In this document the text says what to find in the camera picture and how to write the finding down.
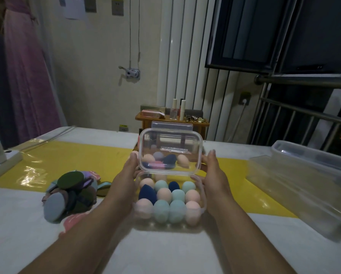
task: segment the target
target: white wall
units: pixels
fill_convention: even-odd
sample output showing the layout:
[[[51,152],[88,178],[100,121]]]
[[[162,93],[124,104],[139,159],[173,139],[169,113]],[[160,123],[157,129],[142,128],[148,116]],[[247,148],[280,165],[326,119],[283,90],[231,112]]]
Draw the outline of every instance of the white wall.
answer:
[[[124,16],[112,16],[111,0],[97,0],[89,24],[68,20],[58,0],[42,0],[44,24],[52,47],[55,82],[69,125],[138,132],[141,104],[156,104],[162,0],[141,0],[141,79],[124,78],[118,66],[129,61],[129,0]],[[138,5],[131,0],[132,67],[138,58]]]

